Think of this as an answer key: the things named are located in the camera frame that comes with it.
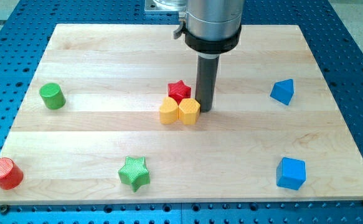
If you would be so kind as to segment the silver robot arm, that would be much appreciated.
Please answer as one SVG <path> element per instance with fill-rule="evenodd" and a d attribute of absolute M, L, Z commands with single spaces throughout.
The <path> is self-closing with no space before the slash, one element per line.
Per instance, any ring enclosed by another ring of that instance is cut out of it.
<path fill-rule="evenodd" d="M 199 57 L 213 60 L 236 47 L 242 29 L 244 0 L 187 0 L 173 38 L 185 43 Z"/>

